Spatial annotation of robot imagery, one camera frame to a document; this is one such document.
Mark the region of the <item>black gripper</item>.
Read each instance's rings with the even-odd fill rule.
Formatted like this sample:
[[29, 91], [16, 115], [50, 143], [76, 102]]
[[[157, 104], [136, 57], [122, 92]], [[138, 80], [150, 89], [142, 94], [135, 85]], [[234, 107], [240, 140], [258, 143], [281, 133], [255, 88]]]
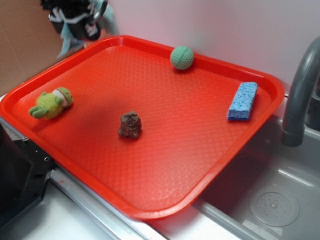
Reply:
[[101, 35], [99, 21], [108, 1], [95, 0], [42, 0], [43, 10], [49, 11], [48, 19], [59, 34], [68, 27], [77, 40], [96, 41]]

